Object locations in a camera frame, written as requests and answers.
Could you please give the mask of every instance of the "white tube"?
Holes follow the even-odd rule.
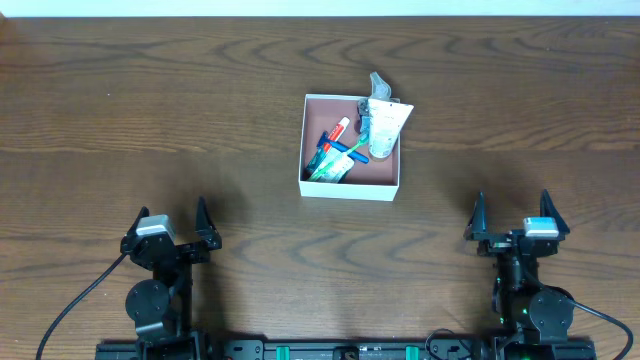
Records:
[[[369,154],[372,157],[382,160],[391,155],[411,110],[413,105],[369,99]]]

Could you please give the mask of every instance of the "white backdrop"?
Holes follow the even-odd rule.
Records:
[[[640,0],[0,0],[23,16],[640,15]]]

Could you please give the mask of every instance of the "wooden tabletop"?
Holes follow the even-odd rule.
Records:
[[[543,282],[640,333],[640,20],[8,19],[0,28],[0,358],[33,358],[119,255],[141,206],[193,241],[204,195],[223,237],[194,268],[194,318],[269,338],[426,337],[499,326],[493,260],[461,239],[485,191],[494,231],[543,188],[571,227]],[[415,105],[392,203],[301,198],[304,96]],[[47,359],[135,339],[151,273],[125,260],[60,324]],[[610,359],[613,325],[571,333]],[[630,358],[640,358],[636,347]]]

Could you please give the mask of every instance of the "open box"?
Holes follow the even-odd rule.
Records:
[[[298,167],[298,185],[300,195],[338,199],[392,201],[400,185],[400,138],[392,154],[384,161],[374,161],[369,155],[368,144],[362,145],[358,152],[366,155],[370,161],[359,161],[339,184],[305,181],[305,166],[316,153],[316,145],[323,131],[331,132],[338,121],[348,117],[351,123],[340,137],[339,142],[351,147],[358,142],[356,132],[358,100],[362,96],[315,95],[307,94],[304,102],[302,120],[302,140],[300,142],[300,165]]]

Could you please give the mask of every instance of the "green tape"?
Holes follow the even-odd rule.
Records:
[[[420,348],[417,346],[407,346],[406,360],[420,360]]]
[[[276,360],[289,360],[289,347],[278,346],[276,347]]]

